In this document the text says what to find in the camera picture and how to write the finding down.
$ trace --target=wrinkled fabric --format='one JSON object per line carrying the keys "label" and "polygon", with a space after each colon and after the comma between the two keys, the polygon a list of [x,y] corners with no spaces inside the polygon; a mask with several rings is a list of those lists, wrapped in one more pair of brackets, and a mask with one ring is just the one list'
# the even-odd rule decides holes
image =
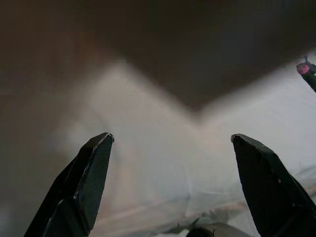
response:
{"label": "wrinkled fabric", "polygon": [[[124,60],[64,94],[41,93],[36,81],[6,83],[19,95],[3,89],[0,97],[3,237],[24,234],[54,178],[104,131],[115,143],[92,237],[147,236],[245,202],[230,142],[235,133],[273,149],[304,187],[316,183],[316,94],[295,66],[271,72],[200,115]],[[231,212],[228,223],[258,236],[249,211],[238,213]]]}

